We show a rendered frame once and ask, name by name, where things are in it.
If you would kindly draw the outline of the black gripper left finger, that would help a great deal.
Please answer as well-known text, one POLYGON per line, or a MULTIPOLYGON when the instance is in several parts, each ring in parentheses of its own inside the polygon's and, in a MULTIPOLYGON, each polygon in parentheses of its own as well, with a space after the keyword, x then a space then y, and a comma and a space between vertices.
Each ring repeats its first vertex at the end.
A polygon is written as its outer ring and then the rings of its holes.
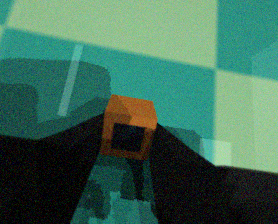
POLYGON ((29 224, 70 224, 101 149, 104 115, 38 140, 0 135, 0 189, 25 195, 29 224))

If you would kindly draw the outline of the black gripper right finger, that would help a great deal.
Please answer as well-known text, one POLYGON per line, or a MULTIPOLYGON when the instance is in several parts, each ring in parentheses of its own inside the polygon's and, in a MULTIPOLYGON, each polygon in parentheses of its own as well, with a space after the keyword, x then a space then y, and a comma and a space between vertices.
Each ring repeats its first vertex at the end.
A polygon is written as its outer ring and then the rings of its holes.
POLYGON ((214 165, 159 123, 149 162, 158 224, 214 224, 233 198, 278 203, 278 173, 214 165))

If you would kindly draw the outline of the orange-brown block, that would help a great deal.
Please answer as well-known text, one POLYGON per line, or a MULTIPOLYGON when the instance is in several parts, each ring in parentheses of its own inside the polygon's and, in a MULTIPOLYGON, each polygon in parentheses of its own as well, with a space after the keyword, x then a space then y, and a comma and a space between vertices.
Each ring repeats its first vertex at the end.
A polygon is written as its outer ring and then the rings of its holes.
POLYGON ((153 101, 112 94, 100 154, 147 161, 157 121, 153 101))

